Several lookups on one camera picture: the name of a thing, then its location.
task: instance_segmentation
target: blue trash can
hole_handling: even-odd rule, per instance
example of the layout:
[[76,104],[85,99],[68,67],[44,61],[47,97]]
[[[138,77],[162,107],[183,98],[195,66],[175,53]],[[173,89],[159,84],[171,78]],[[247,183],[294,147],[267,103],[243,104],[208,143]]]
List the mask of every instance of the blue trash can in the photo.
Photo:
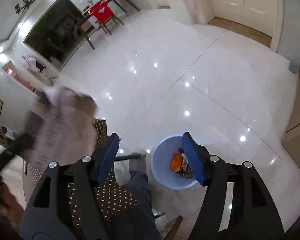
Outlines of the blue trash can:
[[181,190],[192,187],[197,181],[194,178],[183,178],[170,170],[172,156],[182,147],[182,135],[174,135],[163,140],[160,145],[154,149],[151,157],[151,171],[155,179],[163,186]]

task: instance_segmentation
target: table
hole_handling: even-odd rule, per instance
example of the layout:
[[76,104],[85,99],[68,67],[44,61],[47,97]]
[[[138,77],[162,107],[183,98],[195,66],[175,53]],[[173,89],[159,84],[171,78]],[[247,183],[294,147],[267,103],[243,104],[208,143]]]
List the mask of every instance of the table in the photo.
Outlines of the table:
[[[127,11],[126,11],[125,9],[123,9],[122,6],[121,6],[116,0],[106,0],[106,1],[107,1],[107,2],[113,1],[117,6],[119,6],[119,7],[122,9],[122,11],[124,11],[125,13],[127,13]],[[125,1],[126,1],[128,4],[130,4],[133,8],[135,8],[137,11],[140,11],[140,9],[139,9],[134,3],[132,3],[130,0],[125,0]],[[80,32],[85,36],[87,42],[88,42],[88,43],[90,44],[90,46],[94,49],[94,46],[93,46],[93,44],[90,42],[87,33],[86,33],[86,32],[83,30],[83,28],[81,27],[81,26],[82,26],[86,21],[88,21],[88,20],[90,19],[90,17],[92,16],[92,15],[90,15],[90,14],[88,13],[89,8],[87,8],[87,9],[83,12],[83,15],[84,15],[85,17],[83,18],[82,21],[80,21],[79,23],[77,23],[77,26],[78,26],[78,29],[80,30]]]

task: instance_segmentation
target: chandelier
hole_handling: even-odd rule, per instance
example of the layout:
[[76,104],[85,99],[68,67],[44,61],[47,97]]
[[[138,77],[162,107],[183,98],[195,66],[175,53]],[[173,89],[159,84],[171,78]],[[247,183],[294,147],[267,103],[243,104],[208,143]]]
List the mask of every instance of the chandelier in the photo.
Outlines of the chandelier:
[[27,8],[29,9],[30,5],[35,1],[35,0],[22,0],[24,5],[20,7],[20,4],[17,4],[15,6],[15,10],[17,14],[23,13]]

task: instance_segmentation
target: white tile floor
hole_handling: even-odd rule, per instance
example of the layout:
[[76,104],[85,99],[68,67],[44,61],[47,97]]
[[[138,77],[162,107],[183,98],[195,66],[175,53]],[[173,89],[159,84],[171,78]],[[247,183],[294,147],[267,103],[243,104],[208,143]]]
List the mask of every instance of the white tile floor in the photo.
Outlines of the white tile floor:
[[[169,10],[123,21],[112,36],[94,33],[96,49],[85,42],[61,71],[59,84],[95,99],[97,117],[107,119],[109,134],[122,138],[124,154],[189,131],[227,162],[252,161],[287,230],[300,214],[300,170],[280,144],[298,78],[288,60],[230,31],[173,22]],[[129,180],[127,162],[116,163],[115,171],[119,183]],[[150,168],[148,175],[154,209],[166,213],[157,220],[159,230],[167,232],[182,215],[178,239],[186,239],[206,189],[197,184],[172,191],[154,180]],[[227,227],[231,187],[220,229]]]

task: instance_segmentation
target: person's foot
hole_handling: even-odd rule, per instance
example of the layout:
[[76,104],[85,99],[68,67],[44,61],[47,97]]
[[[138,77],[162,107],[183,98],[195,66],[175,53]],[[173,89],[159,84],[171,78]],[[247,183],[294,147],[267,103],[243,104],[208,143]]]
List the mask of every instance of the person's foot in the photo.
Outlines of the person's foot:
[[140,159],[129,160],[129,172],[140,171],[146,173],[146,158],[141,157]]

